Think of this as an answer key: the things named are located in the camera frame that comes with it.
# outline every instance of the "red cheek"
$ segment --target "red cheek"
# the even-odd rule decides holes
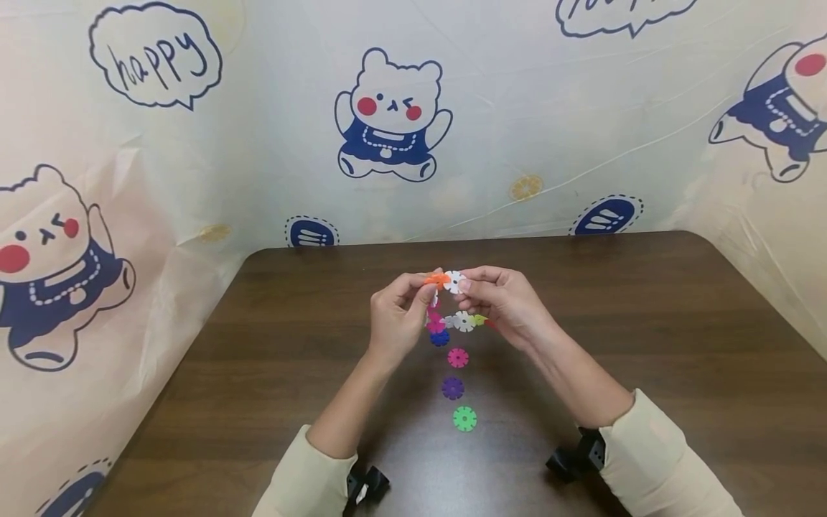
[[[74,239],[79,229],[80,225],[77,219],[66,219],[66,222],[63,224],[63,233],[70,239]]]
[[[369,117],[376,113],[376,101],[370,97],[362,97],[359,99],[359,102],[356,103],[356,109],[358,109],[362,115]]]
[[[796,72],[805,77],[812,77],[825,69],[825,66],[827,66],[827,57],[822,54],[810,54],[798,60]]]
[[[17,273],[29,265],[29,252],[23,246],[9,244],[0,248],[0,271]]]
[[[405,115],[408,117],[408,120],[417,120],[422,116],[422,109],[419,106],[411,106],[408,108],[408,111],[405,112]]]

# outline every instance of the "purple snowflake disc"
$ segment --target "purple snowflake disc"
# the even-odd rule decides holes
[[[446,399],[458,400],[465,393],[465,386],[456,377],[448,377],[442,382],[442,394]]]

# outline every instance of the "person's right hand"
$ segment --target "person's right hand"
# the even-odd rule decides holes
[[[567,337],[519,271],[480,266],[461,273],[468,280],[454,296],[460,309],[491,319],[518,350],[540,352]]]

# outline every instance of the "green snowflake disc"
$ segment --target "green snowflake disc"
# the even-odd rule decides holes
[[[476,427],[476,413],[466,405],[454,411],[454,425],[463,433],[470,433]]]

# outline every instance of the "black clamp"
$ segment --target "black clamp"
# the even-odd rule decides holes
[[[596,429],[578,428],[580,442],[577,450],[558,447],[552,457],[548,458],[546,467],[557,474],[563,483],[573,483],[587,472],[603,470],[606,459],[606,442]]]
[[[347,506],[358,506],[364,501],[378,503],[389,488],[390,480],[376,467],[364,476],[351,471],[347,477]]]

